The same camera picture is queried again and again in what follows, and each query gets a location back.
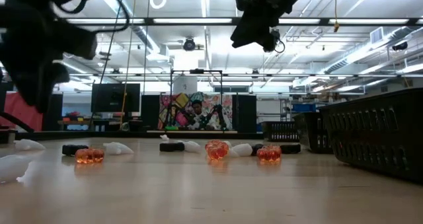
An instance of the colorful poster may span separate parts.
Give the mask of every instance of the colorful poster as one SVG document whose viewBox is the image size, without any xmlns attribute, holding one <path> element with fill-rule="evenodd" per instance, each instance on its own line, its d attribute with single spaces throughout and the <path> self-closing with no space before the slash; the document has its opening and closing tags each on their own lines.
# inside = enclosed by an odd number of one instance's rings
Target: colorful poster
<svg viewBox="0 0 423 224">
<path fill-rule="evenodd" d="M 174 94 L 160 96 L 159 129 L 174 126 L 180 130 L 232 130 L 232 95 Z"/>
</svg>

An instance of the wooden floor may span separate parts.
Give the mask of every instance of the wooden floor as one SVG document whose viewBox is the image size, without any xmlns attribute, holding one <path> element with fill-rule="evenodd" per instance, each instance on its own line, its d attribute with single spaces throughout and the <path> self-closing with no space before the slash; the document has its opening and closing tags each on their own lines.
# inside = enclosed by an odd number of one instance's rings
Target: wooden floor
<svg viewBox="0 0 423 224">
<path fill-rule="evenodd" d="M 64 144 L 111 141 L 135 154 L 106 156 L 91 167 L 61 155 Z M 47 149 L 34 155 L 20 182 L 0 185 L 0 223 L 423 223 L 423 186 L 343 165 L 332 155 L 304 151 L 274 166 L 260 166 L 256 157 L 209 163 L 205 153 L 160 153 L 159 142 L 42 142 Z M 1 156 L 10 153 L 0 149 Z"/>
</svg>

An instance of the black basket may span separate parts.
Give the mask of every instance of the black basket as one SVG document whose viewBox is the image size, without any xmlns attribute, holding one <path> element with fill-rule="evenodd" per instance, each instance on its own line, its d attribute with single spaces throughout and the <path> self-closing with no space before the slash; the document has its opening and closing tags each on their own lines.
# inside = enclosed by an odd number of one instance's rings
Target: black basket
<svg viewBox="0 0 423 224">
<path fill-rule="evenodd" d="M 319 108 L 336 158 L 342 162 L 423 182 L 423 89 Z"/>
<path fill-rule="evenodd" d="M 314 153 L 333 154 L 328 131 L 320 112 L 304 112 L 293 117 L 299 142 Z"/>
<path fill-rule="evenodd" d="M 266 141 L 298 142 L 295 122 L 262 122 Z"/>
</svg>

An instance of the man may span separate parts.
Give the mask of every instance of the man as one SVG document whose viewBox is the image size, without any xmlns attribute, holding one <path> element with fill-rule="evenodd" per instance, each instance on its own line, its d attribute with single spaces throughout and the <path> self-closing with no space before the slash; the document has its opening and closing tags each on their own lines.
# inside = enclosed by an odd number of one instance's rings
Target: man
<svg viewBox="0 0 423 224">
<path fill-rule="evenodd" d="M 191 102 L 192 109 L 194 111 L 194 121 L 192 125 L 188 125 L 188 128 L 191 130 L 196 130 L 200 128 L 201 117 L 206 117 L 207 113 L 203 112 L 203 102 L 200 100 L 194 100 Z M 211 117 L 210 121 L 206 126 L 206 130 L 218 130 L 216 120 L 214 115 Z"/>
</svg>

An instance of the black monitor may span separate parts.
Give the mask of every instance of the black monitor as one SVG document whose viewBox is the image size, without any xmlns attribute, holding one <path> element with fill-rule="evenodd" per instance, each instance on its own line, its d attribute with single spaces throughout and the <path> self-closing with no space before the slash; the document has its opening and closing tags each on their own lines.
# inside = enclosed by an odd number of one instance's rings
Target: black monitor
<svg viewBox="0 0 423 224">
<path fill-rule="evenodd" d="M 91 112 L 121 112 L 125 84 L 93 84 Z M 124 112 L 139 112 L 139 84 L 126 85 Z"/>
</svg>

